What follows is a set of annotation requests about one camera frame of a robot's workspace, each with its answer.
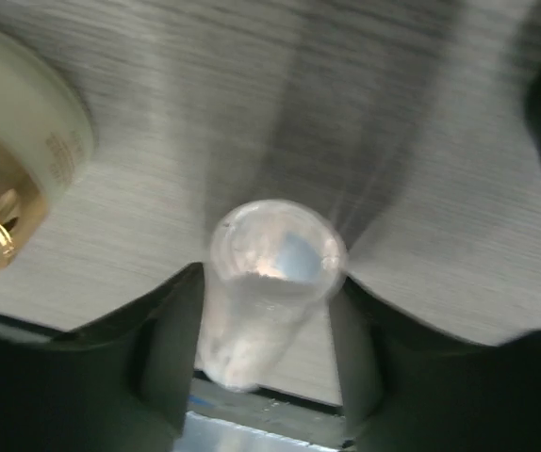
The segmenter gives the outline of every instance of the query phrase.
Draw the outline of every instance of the stainless steel surface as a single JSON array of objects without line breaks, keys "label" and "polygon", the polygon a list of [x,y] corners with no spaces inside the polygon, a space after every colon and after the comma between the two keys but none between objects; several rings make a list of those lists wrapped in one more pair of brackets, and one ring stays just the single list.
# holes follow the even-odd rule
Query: stainless steel surface
[{"label": "stainless steel surface", "polygon": [[305,400],[298,397],[276,392],[232,393],[195,378],[191,383],[189,410],[237,426],[339,449],[349,439],[340,409],[303,402]]},{"label": "stainless steel surface", "polygon": [[185,433],[174,445],[174,452],[336,452],[337,449],[298,441],[202,416],[187,413]]},{"label": "stainless steel surface", "polygon": [[[0,0],[0,27],[73,81],[101,143],[0,273],[0,311],[81,324],[201,259],[232,207],[285,197],[408,312],[483,343],[541,327],[521,114],[541,0]],[[264,383],[338,401],[326,328]]]}]

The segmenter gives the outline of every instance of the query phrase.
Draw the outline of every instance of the clear plastic cup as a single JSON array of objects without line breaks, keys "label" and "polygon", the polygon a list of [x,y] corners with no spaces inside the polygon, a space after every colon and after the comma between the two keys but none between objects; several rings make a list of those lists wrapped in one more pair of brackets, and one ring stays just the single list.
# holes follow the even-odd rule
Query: clear plastic cup
[{"label": "clear plastic cup", "polygon": [[232,391],[255,389],[339,288],[345,262],[329,223],[295,202],[250,202],[229,213],[205,263],[205,373]]}]

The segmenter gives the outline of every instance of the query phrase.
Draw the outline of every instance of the brushed metal surface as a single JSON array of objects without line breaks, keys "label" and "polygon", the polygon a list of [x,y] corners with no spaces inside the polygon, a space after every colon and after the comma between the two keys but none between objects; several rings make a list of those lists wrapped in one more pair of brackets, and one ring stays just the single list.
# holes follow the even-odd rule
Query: brushed metal surface
[{"label": "brushed metal surface", "polygon": [[187,413],[183,437],[176,442],[175,452],[337,452],[337,449],[298,441],[202,416]]},{"label": "brushed metal surface", "polygon": [[[215,222],[303,202],[352,273],[439,328],[541,327],[541,168],[521,96],[533,0],[0,0],[83,93],[100,149],[11,268],[0,311],[70,328],[199,260]],[[338,401],[324,315],[264,383]]]},{"label": "brushed metal surface", "polygon": [[308,405],[298,397],[269,390],[263,394],[232,393],[211,381],[194,378],[188,411],[330,449],[341,450],[349,439],[345,419],[338,415],[340,408],[316,402]]}]

